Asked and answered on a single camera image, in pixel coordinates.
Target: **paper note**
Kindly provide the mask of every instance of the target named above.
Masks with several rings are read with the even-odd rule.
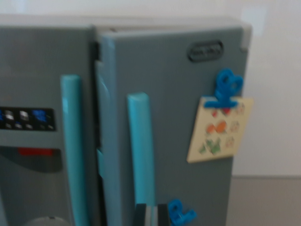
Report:
[[[232,98],[238,101],[235,108],[204,108],[208,99],[200,100],[187,156],[189,163],[235,155],[253,106],[251,98]]]

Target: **refrigerator door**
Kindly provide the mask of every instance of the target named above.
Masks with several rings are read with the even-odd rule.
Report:
[[[108,226],[132,224],[135,199],[127,95],[150,98],[155,204],[182,201],[191,226],[224,226],[232,158],[188,164],[199,99],[213,95],[217,73],[244,76],[251,28],[207,19],[186,30],[111,32],[101,36],[98,65]]]
[[[0,26],[0,193],[8,226],[100,225],[95,34],[91,26]],[[72,104],[61,91],[64,74],[81,78],[82,102],[73,99],[81,140],[67,137],[79,120],[63,126],[72,124],[63,120],[62,97]],[[68,119],[78,116],[69,105]],[[72,139],[82,146],[70,149]]]

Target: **blue clip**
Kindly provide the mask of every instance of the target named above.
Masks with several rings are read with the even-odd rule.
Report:
[[[168,204],[169,217],[173,226],[187,224],[197,217],[194,210],[189,210],[186,214],[183,214],[182,209],[182,203],[178,199],[175,199]]]
[[[230,97],[234,96],[243,87],[244,80],[239,75],[234,75],[231,69],[223,69],[216,78],[216,89],[214,96],[217,101],[207,101],[205,108],[230,108],[235,107],[237,101],[231,101]]]

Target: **digital display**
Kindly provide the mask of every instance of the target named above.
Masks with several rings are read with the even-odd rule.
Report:
[[[55,131],[50,108],[0,107],[0,129]]]

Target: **play kitchen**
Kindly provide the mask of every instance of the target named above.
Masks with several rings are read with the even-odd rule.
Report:
[[[2,17],[1,225],[225,226],[249,25]]]

